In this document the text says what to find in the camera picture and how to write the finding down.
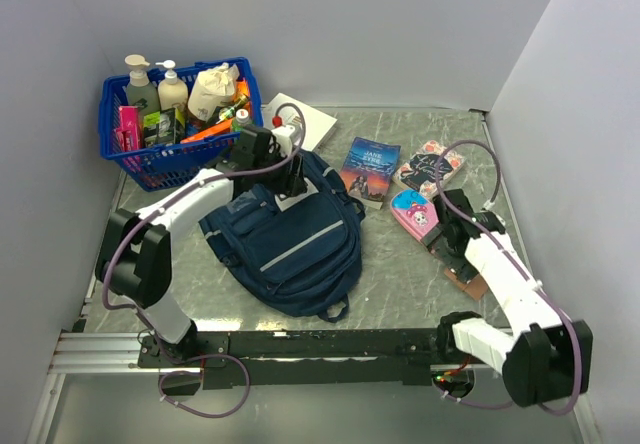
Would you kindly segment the brown leather wallet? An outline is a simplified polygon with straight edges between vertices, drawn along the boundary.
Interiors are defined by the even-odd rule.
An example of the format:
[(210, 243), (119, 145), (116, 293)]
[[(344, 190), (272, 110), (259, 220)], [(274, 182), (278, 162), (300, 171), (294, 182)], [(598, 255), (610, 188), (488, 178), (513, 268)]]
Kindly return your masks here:
[(479, 301), (489, 291), (489, 286), (481, 275), (476, 275), (468, 282), (462, 282), (450, 269), (445, 269), (444, 274), (460, 291), (475, 301)]

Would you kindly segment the navy blue student backpack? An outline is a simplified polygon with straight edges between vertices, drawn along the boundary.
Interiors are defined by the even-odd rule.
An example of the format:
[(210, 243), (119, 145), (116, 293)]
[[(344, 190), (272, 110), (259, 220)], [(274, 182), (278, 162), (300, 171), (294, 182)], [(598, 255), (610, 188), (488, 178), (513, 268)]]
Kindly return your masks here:
[(336, 323), (361, 276), (365, 207), (319, 155), (301, 156), (306, 193), (283, 199), (257, 184), (199, 225), (217, 259), (258, 300)]

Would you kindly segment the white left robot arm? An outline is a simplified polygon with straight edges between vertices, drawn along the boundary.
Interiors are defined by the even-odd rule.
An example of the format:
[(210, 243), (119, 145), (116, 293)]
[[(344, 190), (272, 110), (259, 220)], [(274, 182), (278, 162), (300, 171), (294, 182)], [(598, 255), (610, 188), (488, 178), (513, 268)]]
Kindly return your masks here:
[(118, 209), (110, 215), (95, 277), (105, 293), (125, 298), (125, 307), (154, 331), (172, 364), (187, 365), (198, 351), (197, 327), (170, 291), (174, 242), (256, 184), (286, 196), (304, 192), (303, 139), (299, 126), (248, 125), (187, 184), (136, 212)]

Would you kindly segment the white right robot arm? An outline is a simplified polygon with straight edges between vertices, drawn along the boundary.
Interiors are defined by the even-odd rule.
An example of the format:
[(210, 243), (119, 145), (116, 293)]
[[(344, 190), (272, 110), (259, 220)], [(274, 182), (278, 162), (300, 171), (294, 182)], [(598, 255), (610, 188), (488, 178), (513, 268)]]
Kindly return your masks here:
[(568, 413), (589, 387), (593, 333), (550, 300), (515, 251), (501, 219), (476, 212), (460, 189), (434, 199), (438, 218), (427, 249), (456, 277), (471, 271), (487, 284), (510, 326), (504, 332), (474, 312), (453, 312), (437, 327), (436, 348), (448, 362), (475, 358), (498, 372), (520, 407), (567, 401)]

